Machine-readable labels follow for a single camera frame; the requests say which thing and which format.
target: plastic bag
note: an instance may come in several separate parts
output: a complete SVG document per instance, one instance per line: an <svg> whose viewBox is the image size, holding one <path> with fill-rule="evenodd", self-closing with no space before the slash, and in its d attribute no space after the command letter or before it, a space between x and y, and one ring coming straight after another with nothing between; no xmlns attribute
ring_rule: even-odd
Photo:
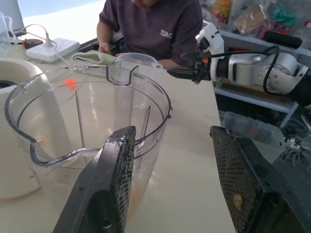
<svg viewBox="0 0 311 233"><path fill-rule="evenodd" d="M233 22L243 14L243 12L257 0L232 0L232 6L229 16L229 23Z"/></svg>
<svg viewBox="0 0 311 233"><path fill-rule="evenodd" d="M293 34L293 36L299 37L302 39L302 44L301 47L302 48L306 48L311 50L311 18L309 18L303 26L301 26L300 28L298 28L295 33Z"/></svg>
<svg viewBox="0 0 311 233"><path fill-rule="evenodd" d="M234 27L243 35L250 34L265 22L268 24L268 27L270 27L267 12L269 3L269 1L254 1L253 4L233 22Z"/></svg>
<svg viewBox="0 0 311 233"><path fill-rule="evenodd" d="M311 0L274 0L269 9L271 31L293 35L309 18Z"/></svg>
<svg viewBox="0 0 311 233"><path fill-rule="evenodd" d="M202 8L202 16L203 20L207 22L211 22L215 25L215 27L219 26L219 19L213 16L210 11L213 7L212 1L210 0L200 0L201 8Z"/></svg>
<svg viewBox="0 0 311 233"><path fill-rule="evenodd" d="M211 14L218 18L222 25L228 22L232 1L231 0L212 0Z"/></svg>

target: snack package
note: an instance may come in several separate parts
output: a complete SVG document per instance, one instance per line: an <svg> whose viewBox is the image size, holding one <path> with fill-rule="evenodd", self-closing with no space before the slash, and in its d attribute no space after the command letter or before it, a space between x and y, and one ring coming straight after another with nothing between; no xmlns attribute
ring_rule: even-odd
<svg viewBox="0 0 311 233"><path fill-rule="evenodd" d="M219 22L226 24L231 10L231 0L216 0L211 10L212 15L219 19Z"/></svg>
<svg viewBox="0 0 311 233"><path fill-rule="evenodd" d="M255 1L233 22L234 27L240 34L246 35L253 32L266 21L269 24L267 13L268 6L266 2Z"/></svg>

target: person's hand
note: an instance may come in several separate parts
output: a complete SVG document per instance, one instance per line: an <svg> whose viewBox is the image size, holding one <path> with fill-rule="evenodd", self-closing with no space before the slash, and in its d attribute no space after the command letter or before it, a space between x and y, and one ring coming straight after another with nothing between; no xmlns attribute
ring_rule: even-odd
<svg viewBox="0 0 311 233"><path fill-rule="evenodd" d="M99 43L99 48L98 48L99 52L104 52L107 53L109 55L111 55L111 51L110 51L110 46L108 43Z"/></svg>

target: black cable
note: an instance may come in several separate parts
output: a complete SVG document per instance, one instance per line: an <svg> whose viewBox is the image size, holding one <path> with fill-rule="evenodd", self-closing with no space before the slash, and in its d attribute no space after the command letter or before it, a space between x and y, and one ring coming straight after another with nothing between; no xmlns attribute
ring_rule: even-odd
<svg viewBox="0 0 311 233"><path fill-rule="evenodd" d="M11 42L11 45L22 45L22 43L21 42L18 42L18 43Z"/></svg>
<svg viewBox="0 0 311 233"><path fill-rule="evenodd" d="M215 58L215 57L224 57L224 56L229 56L229 55L236 55L236 54L249 54L249 53L254 53L254 54L262 54L262 55L270 55L269 53L265 51L233 51L233 52L224 52L224 53L218 53L215 55L209 54L207 58Z"/></svg>
<svg viewBox="0 0 311 233"><path fill-rule="evenodd" d="M269 78L269 75L271 73L271 70L273 69L274 65L276 64L276 61L278 59L278 56L280 54L280 48L278 45L273 45L269 48L267 48L266 50L264 51L234 51L234 52L224 52L224 53L219 53L219 54L215 54L215 55L211 55L211 54L208 54L206 56L206 58L216 58L216 57L223 57L223 56L229 56L229 55L235 55L235 54L249 54L249 53L253 53L253 54L262 54L262 55L271 55L270 53L268 53L268 51L270 50L273 50L275 49L276 52L275 52L275 56L274 56L274 59L272 61L272 63L270 64L269 68L268 68L268 71L263 79L263 84L262 84L262 88L264 90L264 92L266 92L267 94L269 95L272 95L272 96L284 96L283 94L280 94L280 93L274 93L274 92L270 92L268 91L267 89L267 81L268 81L268 78Z"/></svg>
<svg viewBox="0 0 311 233"><path fill-rule="evenodd" d="M270 92L270 91L268 91L268 89L267 89L267 81L268 81L268 79L269 79L269 75L270 75L270 73L271 73L271 70L273 69L274 65L276 64L276 61L277 61L278 56L279 56L279 54L280 54L280 47L277 46L277 45L273 45L273 46L271 46L271 47L269 47L269 48L267 48L267 49L265 50L265 52L268 52L268 51L273 50L273 49L276 50L276 53L275 53L275 56L274 56L274 58L273 58L272 63L270 64L270 66L269 66L269 68L268 68L268 71L267 71L266 75L264 76L263 83L262 83L262 88L263 88L264 92L268 93L269 95L272 95L272 96L284 96L284 95L282 95L282 94L280 94L280 93L273 93L273 92Z"/></svg>

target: power strip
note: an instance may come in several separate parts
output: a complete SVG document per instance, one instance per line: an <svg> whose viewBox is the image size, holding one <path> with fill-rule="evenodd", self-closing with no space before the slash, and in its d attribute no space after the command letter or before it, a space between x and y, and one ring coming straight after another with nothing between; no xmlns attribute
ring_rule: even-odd
<svg viewBox="0 0 311 233"><path fill-rule="evenodd" d="M61 57L65 57L80 48L80 44L77 41L62 38L57 38L52 41L54 42L52 43L53 47L47 48L45 44L41 44L26 50L26 54L33 59L45 63L55 63L60 59L55 53L55 43L57 44L56 51Z"/></svg>

